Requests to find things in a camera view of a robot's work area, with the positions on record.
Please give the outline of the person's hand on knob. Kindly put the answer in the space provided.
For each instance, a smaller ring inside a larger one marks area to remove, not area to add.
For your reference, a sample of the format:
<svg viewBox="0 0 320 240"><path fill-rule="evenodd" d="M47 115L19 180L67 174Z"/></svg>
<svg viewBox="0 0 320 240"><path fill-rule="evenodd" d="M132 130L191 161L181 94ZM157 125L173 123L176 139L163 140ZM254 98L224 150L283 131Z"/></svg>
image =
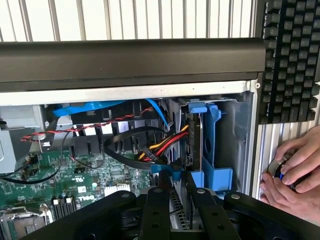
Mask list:
<svg viewBox="0 0 320 240"><path fill-rule="evenodd" d="M284 175L282 183L291 185L298 179L309 175L295 189L298 193L305 193L320 185L320 127L315 126L304 136L291 139L278 147L275 160L280 161L290 150L296 153L285 163L281 169Z"/></svg>

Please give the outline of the person's hand under knob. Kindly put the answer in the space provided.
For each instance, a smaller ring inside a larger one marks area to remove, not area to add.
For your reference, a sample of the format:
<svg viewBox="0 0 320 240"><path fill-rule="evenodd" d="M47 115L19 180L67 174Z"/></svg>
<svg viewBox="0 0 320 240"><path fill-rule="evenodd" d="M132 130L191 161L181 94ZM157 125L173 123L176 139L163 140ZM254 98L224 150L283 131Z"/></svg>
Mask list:
<svg viewBox="0 0 320 240"><path fill-rule="evenodd" d="M260 188L262 202L315 225L320 224L319 186L304 193L297 193L284 185L279 178L272 178L268 173L264 173Z"/></svg>

